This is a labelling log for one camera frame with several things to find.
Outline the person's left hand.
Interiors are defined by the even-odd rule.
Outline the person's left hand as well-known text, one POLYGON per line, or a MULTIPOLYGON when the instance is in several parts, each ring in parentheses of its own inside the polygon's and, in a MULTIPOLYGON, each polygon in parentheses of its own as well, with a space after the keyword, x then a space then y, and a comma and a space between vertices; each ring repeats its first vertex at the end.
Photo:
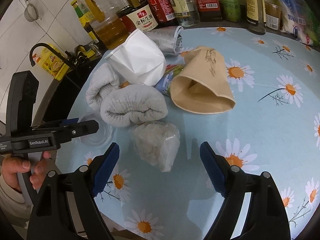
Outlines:
MULTIPOLYGON (((48 151, 42 153, 42 159, 38 161, 34 166, 34 173, 30 176, 29 180, 35 190, 38 190, 45 177, 47 171, 47 159, 51 158, 51 154, 48 151)), ((2 163, 2 176, 4 181, 14 190, 21 191, 21 187, 18 182, 17 173, 27 173, 31 169, 30 161, 18 158, 7 157, 2 163)))

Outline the beige left sleeve forearm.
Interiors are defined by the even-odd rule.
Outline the beige left sleeve forearm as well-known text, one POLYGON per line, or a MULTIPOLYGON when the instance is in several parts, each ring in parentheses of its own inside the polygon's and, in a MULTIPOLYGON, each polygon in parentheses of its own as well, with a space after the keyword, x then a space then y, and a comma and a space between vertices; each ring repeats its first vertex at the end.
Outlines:
POLYGON ((1 209, 9 222, 20 228, 25 228, 30 219, 32 206, 27 205, 21 193, 12 189, 1 174, 1 209))

